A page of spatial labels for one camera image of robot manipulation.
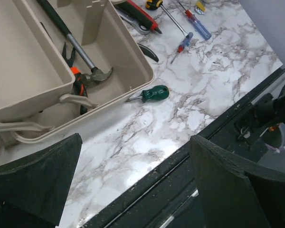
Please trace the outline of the beige plastic tool box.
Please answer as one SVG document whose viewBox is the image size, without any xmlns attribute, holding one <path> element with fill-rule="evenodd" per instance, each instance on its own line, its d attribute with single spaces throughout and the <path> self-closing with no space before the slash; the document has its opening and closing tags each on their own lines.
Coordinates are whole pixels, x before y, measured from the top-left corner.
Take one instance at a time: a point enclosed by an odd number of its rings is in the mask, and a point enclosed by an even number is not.
<svg viewBox="0 0 285 228">
<path fill-rule="evenodd" d="M 61 52 L 65 38 L 35 0 L 0 0 L 0 165 L 7 147 L 39 144 L 94 120 L 149 86 L 153 70 L 107 0 L 53 0 L 51 5 L 104 72 L 88 96 Z"/>
</svg>

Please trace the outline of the large black-handled claw hammer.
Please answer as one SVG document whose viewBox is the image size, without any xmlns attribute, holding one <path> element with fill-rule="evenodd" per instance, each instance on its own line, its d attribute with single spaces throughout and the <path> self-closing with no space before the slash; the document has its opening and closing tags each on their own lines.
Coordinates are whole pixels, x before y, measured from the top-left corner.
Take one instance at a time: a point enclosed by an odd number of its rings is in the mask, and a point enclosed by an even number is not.
<svg viewBox="0 0 285 228">
<path fill-rule="evenodd" d="M 56 10 L 52 7 L 52 5 L 47 0 L 38 0 L 37 3 L 41 6 L 44 12 L 48 15 L 51 21 L 55 24 L 55 26 L 59 29 L 59 31 L 66 37 L 66 39 L 72 44 L 73 48 L 80 55 L 83 61 L 86 63 L 88 68 L 91 70 L 90 79 L 93 82 L 101 83 L 107 80 L 113 73 L 113 67 L 107 72 L 104 73 L 100 70 L 90 59 L 87 53 L 83 50 L 82 46 L 77 42 L 77 40 L 72 35 L 71 31 L 58 15 Z"/>
</svg>

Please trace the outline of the orange black pliers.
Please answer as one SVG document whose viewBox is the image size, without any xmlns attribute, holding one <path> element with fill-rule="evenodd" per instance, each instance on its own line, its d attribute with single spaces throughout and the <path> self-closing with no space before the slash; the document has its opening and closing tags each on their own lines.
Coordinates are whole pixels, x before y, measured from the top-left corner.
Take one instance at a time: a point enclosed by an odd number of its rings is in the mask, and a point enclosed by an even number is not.
<svg viewBox="0 0 285 228">
<path fill-rule="evenodd" d="M 73 63 L 74 63 L 75 57 L 76 57 L 76 49 L 73 47 L 70 58 L 67 58 L 67 49 L 66 48 L 67 48 L 67 44 L 65 42 L 61 55 L 75 76 L 75 82 L 73 83 L 72 94 L 88 97 L 86 87 L 84 86 L 84 84 L 80 80 L 81 72 L 76 67 L 73 66 Z"/>
</svg>

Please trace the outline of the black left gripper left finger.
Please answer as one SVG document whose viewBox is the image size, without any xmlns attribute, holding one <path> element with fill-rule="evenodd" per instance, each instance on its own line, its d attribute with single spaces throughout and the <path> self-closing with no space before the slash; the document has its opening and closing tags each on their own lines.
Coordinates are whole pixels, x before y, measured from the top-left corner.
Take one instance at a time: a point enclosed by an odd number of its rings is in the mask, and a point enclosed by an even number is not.
<svg viewBox="0 0 285 228">
<path fill-rule="evenodd" d="M 75 133 L 0 166 L 0 228 L 59 225 L 82 143 Z"/>
</svg>

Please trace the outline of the red black utility tool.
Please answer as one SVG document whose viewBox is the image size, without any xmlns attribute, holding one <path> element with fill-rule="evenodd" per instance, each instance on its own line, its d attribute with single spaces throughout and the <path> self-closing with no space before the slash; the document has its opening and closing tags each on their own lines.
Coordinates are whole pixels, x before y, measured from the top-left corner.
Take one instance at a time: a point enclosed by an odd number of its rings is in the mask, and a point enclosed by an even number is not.
<svg viewBox="0 0 285 228">
<path fill-rule="evenodd" d="M 116 6 L 128 13 L 134 19 L 137 19 L 140 23 L 139 25 L 144 26 L 148 30 L 156 31 L 159 34 L 162 34 L 157 22 L 132 0 L 127 0 L 117 4 Z"/>
</svg>

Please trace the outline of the yellow black screwdriver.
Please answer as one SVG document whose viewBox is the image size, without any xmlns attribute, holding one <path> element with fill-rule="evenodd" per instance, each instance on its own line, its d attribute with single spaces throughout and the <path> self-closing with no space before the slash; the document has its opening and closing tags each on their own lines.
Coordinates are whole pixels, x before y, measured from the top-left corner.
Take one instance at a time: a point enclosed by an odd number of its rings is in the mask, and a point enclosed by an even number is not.
<svg viewBox="0 0 285 228">
<path fill-rule="evenodd" d="M 161 8 L 163 12 L 170 18 L 170 20 L 177 26 L 177 28 L 182 32 L 184 36 L 188 33 L 182 28 L 178 21 L 168 12 L 168 10 L 163 5 L 163 0 L 147 0 L 145 7 L 149 10 L 155 11 L 158 8 Z"/>
</svg>

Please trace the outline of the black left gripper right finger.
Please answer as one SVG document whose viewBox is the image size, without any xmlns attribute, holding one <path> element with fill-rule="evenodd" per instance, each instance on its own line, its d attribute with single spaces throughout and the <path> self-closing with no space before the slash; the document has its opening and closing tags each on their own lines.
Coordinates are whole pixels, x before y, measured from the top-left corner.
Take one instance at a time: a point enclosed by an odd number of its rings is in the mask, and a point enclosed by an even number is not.
<svg viewBox="0 0 285 228">
<path fill-rule="evenodd" d="M 190 157 L 208 228 L 285 228 L 285 173 L 194 135 Z"/>
</svg>

